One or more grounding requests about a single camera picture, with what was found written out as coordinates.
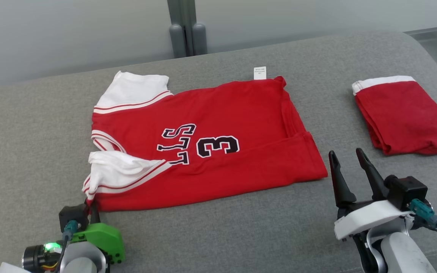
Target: folded garment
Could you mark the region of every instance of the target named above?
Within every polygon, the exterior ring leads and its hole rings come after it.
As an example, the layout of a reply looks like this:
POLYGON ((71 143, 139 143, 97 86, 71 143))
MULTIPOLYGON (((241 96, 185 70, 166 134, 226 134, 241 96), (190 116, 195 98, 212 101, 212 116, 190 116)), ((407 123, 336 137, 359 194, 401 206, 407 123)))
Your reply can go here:
POLYGON ((410 76, 352 84, 372 143, 384 154, 437 154, 437 104, 410 76))

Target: green plastic bracket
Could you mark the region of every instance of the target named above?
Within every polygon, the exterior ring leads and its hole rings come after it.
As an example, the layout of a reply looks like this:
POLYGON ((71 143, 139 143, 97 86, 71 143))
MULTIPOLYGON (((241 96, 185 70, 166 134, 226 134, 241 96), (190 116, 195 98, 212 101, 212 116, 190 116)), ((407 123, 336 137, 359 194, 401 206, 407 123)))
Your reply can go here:
POLYGON ((126 259, 121 232, 104 223, 94 223, 87 229, 74 233, 72 242, 87 241, 107 252, 111 264, 122 263, 126 259))

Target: red jersey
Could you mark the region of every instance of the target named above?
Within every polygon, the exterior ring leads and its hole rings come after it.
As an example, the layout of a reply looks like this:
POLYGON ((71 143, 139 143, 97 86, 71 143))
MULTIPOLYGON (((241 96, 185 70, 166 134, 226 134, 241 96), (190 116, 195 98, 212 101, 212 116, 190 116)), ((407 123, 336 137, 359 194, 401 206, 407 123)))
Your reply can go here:
POLYGON ((192 204, 327 176, 282 77, 177 95, 167 82, 119 72, 94 108, 92 140, 119 151, 91 154, 83 191, 100 209, 192 204))

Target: gray fabric surface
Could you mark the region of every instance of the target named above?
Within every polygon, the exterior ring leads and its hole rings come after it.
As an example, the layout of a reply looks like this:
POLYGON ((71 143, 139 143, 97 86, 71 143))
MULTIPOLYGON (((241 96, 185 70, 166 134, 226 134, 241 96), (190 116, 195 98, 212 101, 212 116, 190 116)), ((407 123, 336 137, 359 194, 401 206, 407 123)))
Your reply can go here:
MULTIPOLYGON (((286 90, 328 164, 335 150, 350 189, 369 199, 354 149, 383 176, 414 175, 437 212, 437 156, 385 157, 373 149, 351 84, 413 76, 437 102, 437 65, 414 39, 386 31, 329 36, 116 69, 50 77, 0 88, 0 263, 25 247, 59 239, 58 211, 84 200, 92 107, 120 69, 170 77, 172 92, 253 78, 267 66, 286 90)), ((127 261, 114 272, 361 272, 354 243, 333 233, 330 178, 188 206, 113 212, 102 220, 123 233, 127 261)), ((437 234, 412 236, 437 269, 437 234)))

